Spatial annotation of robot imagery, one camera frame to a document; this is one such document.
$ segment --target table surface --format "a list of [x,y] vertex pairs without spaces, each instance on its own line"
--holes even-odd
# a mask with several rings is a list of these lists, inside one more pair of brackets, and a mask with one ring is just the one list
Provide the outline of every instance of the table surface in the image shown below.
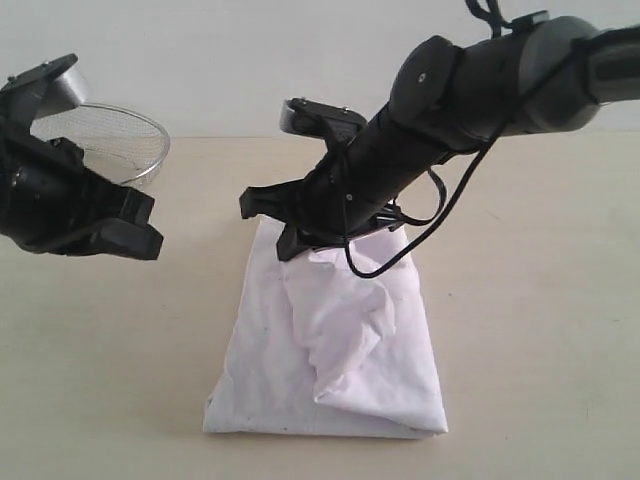
[[[306,139],[174,142],[149,192],[161,258],[0,241],[0,477],[628,479],[640,469],[638,134],[506,140],[415,254],[451,433],[424,441],[201,433],[256,221],[248,185]],[[453,185],[468,159],[441,169]],[[402,197],[428,215],[434,189]]]

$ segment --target metal mesh bowl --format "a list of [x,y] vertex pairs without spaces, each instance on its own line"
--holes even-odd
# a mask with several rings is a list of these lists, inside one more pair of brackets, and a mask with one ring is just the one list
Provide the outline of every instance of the metal mesh bowl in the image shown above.
[[153,120],[98,103],[36,120],[31,134],[41,140],[68,138],[84,149],[88,168],[135,188],[156,177],[170,146],[169,134]]

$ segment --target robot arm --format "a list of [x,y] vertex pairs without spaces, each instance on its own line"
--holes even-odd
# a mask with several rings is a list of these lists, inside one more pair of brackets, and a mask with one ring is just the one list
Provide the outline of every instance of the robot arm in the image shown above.
[[[328,153],[304,179],[251,187],[241,197],[243,218],[265,214],[285,223],[280,260],[331,247],[345,248],[350,259],[351,239],[407,223],[394,200],[410,183],[456,155],[477,153],[447,207],[406,254],[444,221],[499,137],[578,130],[602,104],[640,99],[640,27],[600,32],[546,12],[506,23],[497,2],[488,3],[494,38],[468,48],[439,36],[419,45],[368,123],[305,99],[286,103],[283,130],[324,138]],[[505,25],[512,33],[501,36]],[[375,274],[351,267],[373,278],[393,262]]]
[[148,224],[153,198],[84,166],[84,152],[30,134],[36,118],[86,99],[75,55],[46,62],[0,90],[0,234],[23,250],[158,258],[163,237]]

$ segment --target white towel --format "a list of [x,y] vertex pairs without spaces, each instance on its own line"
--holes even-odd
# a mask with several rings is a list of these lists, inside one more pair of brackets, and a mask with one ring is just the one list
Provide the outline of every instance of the white towel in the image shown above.
[[[446,433],[411,257],[375,280],[339,249],[276,258],[282,224],[261,219],[205,432],[422,438]],[[407,243],[403,229],[353,242],[363,270]]]

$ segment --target background wall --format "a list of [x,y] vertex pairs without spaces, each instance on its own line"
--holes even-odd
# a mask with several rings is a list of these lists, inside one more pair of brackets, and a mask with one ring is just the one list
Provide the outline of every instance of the background wall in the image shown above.
[[[640,22],[635,0],[502,0],[505,17],[548,9],[600,28]],[[0,75],[75,52],[92,100],[146,113],[176,136],[278,131],[281,102],[370,116],[421,41],[487,36],[464,0],[0,0]],[[640,105],[592,129],[640,129]]]

